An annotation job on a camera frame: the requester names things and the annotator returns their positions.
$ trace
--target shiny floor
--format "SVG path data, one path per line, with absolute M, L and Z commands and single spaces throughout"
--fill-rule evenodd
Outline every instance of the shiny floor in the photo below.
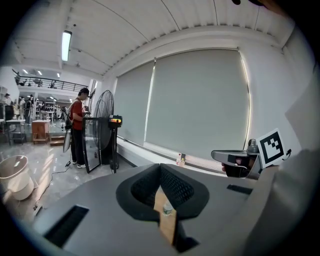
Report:
M 72 164 L 67 170 L 65 165 L 70 160 L 70 153 L 63 153 L 62 146 L 50 147 L 49 144 L 33 145 L 31 142 L 24 143 L 23 145 L 14 144 L 12 146 L 9 146 L 8 143 L 0 144 L 0 161 L 16 155 L 23 155 L 28 158 L 30 172 L 39 186 L 25 200 L 17 201 L 11 196 L 10 191 L 7 191 L 2 195 L 2 201 L 12 215 L 28 223 L 32 223 L 35 218 L 34 206 L 42 193 L 43 195 L 37 204 L 48 208 L 81 184 L 111 174 L 109 165 L 99 166 L 91 173 L 87 173 L 85 168 L 78 169 L 76 165 Z M 118 160 L 119 169 L 117 172 L 132 168 L 131 165 L 120 157 Z M 56 172 L 63 173 L 54 174 L 50 182 L 51 174 Z

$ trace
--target white wall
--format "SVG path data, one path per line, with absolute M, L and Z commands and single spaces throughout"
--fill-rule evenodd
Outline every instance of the white wall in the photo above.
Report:
M 302 149 L 320 146 L 320 69 L 302 32 L 296 27 L 283 48 L 293 77 L 296 100 L 285 113 Z
M 100 97 L 100 95 L 106 91 L 110 90 L 113 94 L 115 94 L 115 82 L 117 78 L 114 74 L 109 74 L 109 76 L 105 77 L 102 82 L 97 83 L 96 89 L 95 89 L 95 94 L 94 94 L 94 100 L 93 100 L 93 105 L 92 105 L 92 112 L 95 111 L 97 101 Z
M 91 77 L 62 71 L 61 75 L 60 75 L 60 81 L 66 81 L 66 82 L 70 82 L 70 83 L 89 86 L 90 81 L 91 81 Z
M 295 155 L 299 140 L 285 113 L 297 98 L 294 79 L 283 53 L 272 46 L 248 42 L 239 47 L 248 74 L 250 91 L 249 138 L 279 128 L 286 150 Z
M 19 99 L 19 89 L 11 66 L 0 67 L 0 86 L 7 88 L 7 93 L 13 102 Z
M 206 34 L 203 27 L 185 29 L 184 33 L 190 31 L 189 36 L 183 34 L 182 38 L 180 31 L 170 34 L 170 41 L 163 36 L 143 45 L 107 73 L 101 91 L 109 89 L 113 92 L 116 76 L 154 57 L 201 48 L 238 48 L 247 68 L 251 96 L 249 138 L 258 138 L 279 128 L 286 149 L 292 149 L 293 155 L 297 154 L 302 147 L 285 114 L 303 90 L 295 81 L 288 59 L 272 37 L 262 38 L 258 32 L 247 33 L 240 28 L 239 31 L 236 28 L 232 28 L 232 31 L 228 31 L 228 27 L 225 29 L 228 36 L 221 31 L 214 33 L 212 29 L 208 29 Z

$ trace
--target roller blind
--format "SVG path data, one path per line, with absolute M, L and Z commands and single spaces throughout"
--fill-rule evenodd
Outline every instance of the roller blind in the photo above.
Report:
M 143 145 L 150 81 L 154 62 L 119 76 L 114 94 L 114 114 L 123 118 L 118 135 Z
M 155 64 L 146 142 L 211 159 L 212 150 L 242 150 L 248 86 L 236 50 L 199 50 Z

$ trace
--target table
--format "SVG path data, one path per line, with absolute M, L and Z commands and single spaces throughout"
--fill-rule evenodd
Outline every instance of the table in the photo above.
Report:
M 49 137 L 49 123 L 50 120 L 36 120 L 32 124 L 32 141 L 35 142 L 45 142 Z
M 23 145 L 24 141 L 27 141 L 26 129 L 25 129 L 26 120 L 12 119 L 12 120 L 5 121 L 5 123 L 9 125 L 7 128 L 9 145 L 11 146 L 11 140 L 17 140 L 17 139 L 20 140 L 21 144 Z M 13 131 L 10 131 L 10 125 L 16 125 L 16 129 Z M 20 134 L 20 138 L 11 137 L 11 134 Z

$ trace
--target red shirt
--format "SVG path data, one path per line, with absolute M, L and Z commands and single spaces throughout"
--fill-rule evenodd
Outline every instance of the red shirt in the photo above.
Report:
M 70 109 L 70 120 L 73 120 L 73 114 L 76 113 L 79 117 L 82 117 L 82 103 L 81 101 L 76 98 L 76 102 L 73 103 Z M 73 120 L 72 127 L 76 130 L 82 130 L 82 121 Z

